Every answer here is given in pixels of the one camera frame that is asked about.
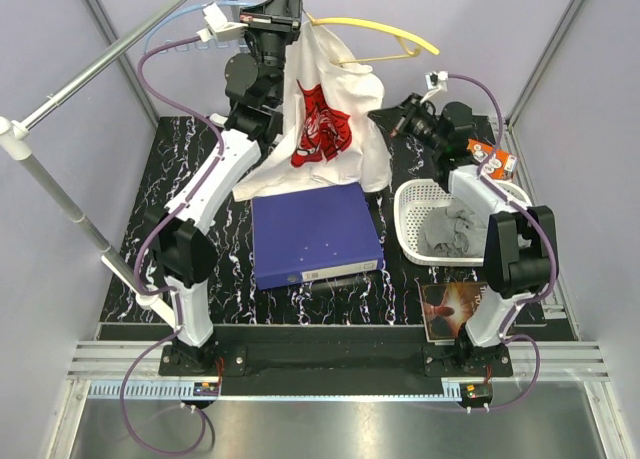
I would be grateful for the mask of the white t shirt red print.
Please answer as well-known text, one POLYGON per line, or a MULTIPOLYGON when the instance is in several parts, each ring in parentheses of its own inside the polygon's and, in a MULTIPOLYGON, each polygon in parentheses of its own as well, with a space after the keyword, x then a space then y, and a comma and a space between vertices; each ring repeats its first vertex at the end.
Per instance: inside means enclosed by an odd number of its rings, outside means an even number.
POLYGON ((384 86, 323 26, 305 23, 286 51, 282 137, 233 188, 235 201, 333 185, 366 193, 391 183, 390 153, 369 118, 384 86))

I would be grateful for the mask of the yellow plastic hanger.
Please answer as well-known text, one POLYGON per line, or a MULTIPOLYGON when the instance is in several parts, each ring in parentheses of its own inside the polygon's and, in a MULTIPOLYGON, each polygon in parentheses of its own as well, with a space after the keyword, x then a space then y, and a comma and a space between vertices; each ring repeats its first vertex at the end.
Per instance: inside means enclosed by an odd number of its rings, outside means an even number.
POLYGON ((440 54, 440 49, 425 39, 419 37, 418 35, 406 31, 404 29, 391 26, 388 24, 353 18, 353 17, 325 17, 325 18, 315 18, 309 12, 304 12, 309 22, 313 26, 330 26, 330 25, 341 25, 341 26, 350 26, 360 29, 366 29, 371 31, 380 32, 383 34, 387 34, 395 38, 396 42, 404 51, 403 54, 397 55, 387 55, 387 56, 379 56, 372 58, 361 58, 361 59, 349 59, 349 60, 341 60, 336 62, 336 65, 345 65, 345 64, 356 64, 356 63, 372 63, 372 62, 382 62, 382 61, 392 61, 392 60, 402 60, 402 59, 412 59, 418 57, 422 51, 426 51, 434 56, 438 56, 440 54))

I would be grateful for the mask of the light blue plastic hanger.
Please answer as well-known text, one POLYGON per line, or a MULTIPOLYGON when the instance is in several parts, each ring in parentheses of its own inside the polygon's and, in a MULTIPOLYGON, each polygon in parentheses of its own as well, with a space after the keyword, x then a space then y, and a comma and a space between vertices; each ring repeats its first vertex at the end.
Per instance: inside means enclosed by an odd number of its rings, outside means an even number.
POLYGON ((221 12, 225 14, 225 11, 227 9, 231 10, 234 8, 254 6, 255 2, 246 2, 246 1, 238 1, 238 0, 222 0, 217 2, 206 3, 206 4, 191 5, 188 7, 184 7, 180 10, 174 11, 170 13, 167 17, 162 19, 157 25, 155 25, 144 37, 143 53, 146 54, 154 47, 159 47, 160 45, 174 44, 175 40, 173 39, 169 39, 168 37, 166 37, 165 39, 160 41, 160 40, 156 40, 155 36, 162 28, 174 22, 175 20, 179 20, 181 17, 184 17, 184 16, 191 17, 193 14, 203 15, 203 11, 213 5, 216 5, 221 10, 221 12))

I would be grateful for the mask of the grey t shirt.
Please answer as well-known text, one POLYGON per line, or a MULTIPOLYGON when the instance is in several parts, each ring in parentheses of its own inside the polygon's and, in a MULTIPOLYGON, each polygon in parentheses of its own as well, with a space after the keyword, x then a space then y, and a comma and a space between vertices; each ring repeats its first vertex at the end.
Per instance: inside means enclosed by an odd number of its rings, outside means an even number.
POLYGON ((417 235, 417 252, 445 258, 481 258, 487 226, 461 200, 431 210, 417 235))

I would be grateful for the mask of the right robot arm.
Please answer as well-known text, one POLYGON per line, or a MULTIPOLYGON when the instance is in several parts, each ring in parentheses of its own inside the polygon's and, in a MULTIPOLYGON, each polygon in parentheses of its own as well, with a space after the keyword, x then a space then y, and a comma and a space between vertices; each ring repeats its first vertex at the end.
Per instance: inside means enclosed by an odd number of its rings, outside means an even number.
POLYGON ((439 186, 486 226, 483 268, 488 291, 461 327, 446 360, 476 375, 498 359, 522 306, 541 301, 558 276, 555 218, 547 206, 516 200, 485 174, 468 149, 474 124, 469 106, 450 102, 440 113, 412 93, 399 105, 368 112, 391 138, 411 138, 432 154, 439 186))

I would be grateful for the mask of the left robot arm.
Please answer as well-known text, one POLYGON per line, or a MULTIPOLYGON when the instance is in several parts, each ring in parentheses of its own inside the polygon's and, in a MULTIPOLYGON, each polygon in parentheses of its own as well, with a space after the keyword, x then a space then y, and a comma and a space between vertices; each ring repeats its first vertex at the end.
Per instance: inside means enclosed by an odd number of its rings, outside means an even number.
POLYGON ((162 318, 174 334, 163 354, 161 372, 203 375, 220 366, 209 312, 208 279, 216 265, 208 237, 215 215, 232 188, 282 131, 286 49, 300 34, 303 0, 265 0, 240 9, 230 21, 212 3, 198 42, 243 40, 248 49, 225 65, 225 94, 230 113, 220 126, 201 117, 217 142, 192 179, 166 206, 148 210, 151 230, 140 248, 151 252, 164 276, 151 309, 164 305, 162 318))

